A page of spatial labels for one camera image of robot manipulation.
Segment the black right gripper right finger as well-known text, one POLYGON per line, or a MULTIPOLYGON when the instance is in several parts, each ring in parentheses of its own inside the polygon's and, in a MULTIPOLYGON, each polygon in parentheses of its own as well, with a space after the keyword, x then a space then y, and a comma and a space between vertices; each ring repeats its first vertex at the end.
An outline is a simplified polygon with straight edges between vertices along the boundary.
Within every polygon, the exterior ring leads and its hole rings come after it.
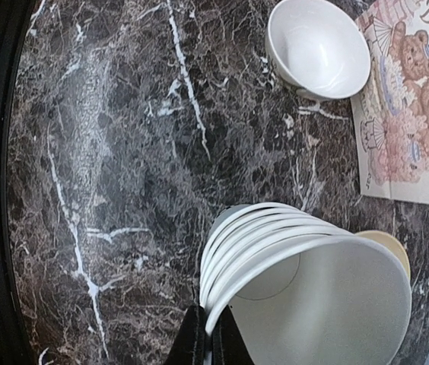
POLYGON ((223 310, 212 333, 214 365, 253 365, 229 306, 223 310))

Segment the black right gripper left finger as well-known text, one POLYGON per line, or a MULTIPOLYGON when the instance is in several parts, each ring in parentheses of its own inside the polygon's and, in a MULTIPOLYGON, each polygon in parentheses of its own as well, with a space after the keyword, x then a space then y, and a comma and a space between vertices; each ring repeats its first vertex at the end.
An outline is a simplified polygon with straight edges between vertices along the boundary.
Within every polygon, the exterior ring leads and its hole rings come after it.
POLYGON ((171 363, 174 365, 209 364, 208 337, 205 332, 205 310, 199 305, 190 306, 183 318, 180 330, 171 348, 171 363))

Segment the white paper cup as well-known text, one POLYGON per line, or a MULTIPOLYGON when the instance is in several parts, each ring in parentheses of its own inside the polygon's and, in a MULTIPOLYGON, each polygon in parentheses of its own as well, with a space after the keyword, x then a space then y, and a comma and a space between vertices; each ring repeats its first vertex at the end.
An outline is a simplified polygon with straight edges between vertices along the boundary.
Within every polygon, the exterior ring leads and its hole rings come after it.
POLYGON ((205 301, 205 330, 229 309, 253 363, 388 364, 411 307, 408 275, 385 246, 277 233, 226 261, 205 301))

